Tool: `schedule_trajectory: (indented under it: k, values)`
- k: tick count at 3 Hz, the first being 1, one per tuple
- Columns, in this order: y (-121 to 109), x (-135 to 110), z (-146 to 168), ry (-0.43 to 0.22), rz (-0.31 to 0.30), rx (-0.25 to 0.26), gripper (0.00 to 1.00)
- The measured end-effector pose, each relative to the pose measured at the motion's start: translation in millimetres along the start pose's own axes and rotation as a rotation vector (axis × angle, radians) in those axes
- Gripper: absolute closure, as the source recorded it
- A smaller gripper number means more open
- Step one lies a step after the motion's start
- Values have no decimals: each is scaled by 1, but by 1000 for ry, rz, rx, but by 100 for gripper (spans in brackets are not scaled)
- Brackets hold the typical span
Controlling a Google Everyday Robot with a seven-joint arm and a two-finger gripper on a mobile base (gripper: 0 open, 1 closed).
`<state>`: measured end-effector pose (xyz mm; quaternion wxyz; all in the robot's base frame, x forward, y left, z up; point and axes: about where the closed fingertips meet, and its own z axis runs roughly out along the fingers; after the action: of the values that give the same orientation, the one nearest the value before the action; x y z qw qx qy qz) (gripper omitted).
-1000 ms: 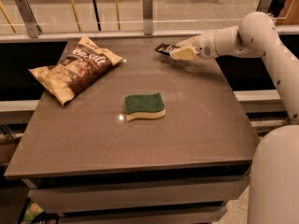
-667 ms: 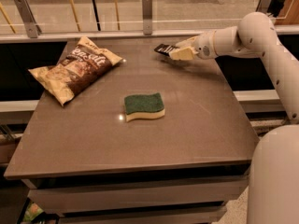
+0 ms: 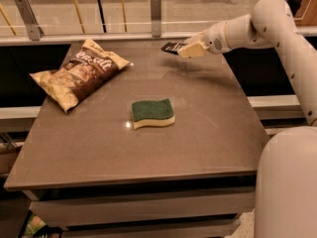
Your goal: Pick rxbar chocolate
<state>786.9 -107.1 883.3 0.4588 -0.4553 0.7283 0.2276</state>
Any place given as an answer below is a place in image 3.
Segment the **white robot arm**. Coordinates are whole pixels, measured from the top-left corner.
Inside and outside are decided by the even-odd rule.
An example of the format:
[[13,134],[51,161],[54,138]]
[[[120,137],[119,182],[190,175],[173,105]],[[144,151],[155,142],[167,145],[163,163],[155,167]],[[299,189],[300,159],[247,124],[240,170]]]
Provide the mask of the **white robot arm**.
[[258,167],[255,238],[317,238],[317,52],[298,32],[285,0],[260,0],[245,16],[214,24],[187,39],[183,58],[207,52],[273,48],[280,68],[264,85],[296,96],[307,124],[275,134]]

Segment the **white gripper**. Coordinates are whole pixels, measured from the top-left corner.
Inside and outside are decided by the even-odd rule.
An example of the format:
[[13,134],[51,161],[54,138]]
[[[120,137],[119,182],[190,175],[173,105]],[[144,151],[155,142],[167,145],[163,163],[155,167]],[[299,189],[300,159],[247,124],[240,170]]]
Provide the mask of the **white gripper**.
[[225,38],[225,26],[225,23],[217,23],[205,32],[200,32],[186,39],[184,41],[186,45],[180,48],[177,53],[183,58],[203,57],[206,50],[212,54],[226,53],[228,51],[228,44]]

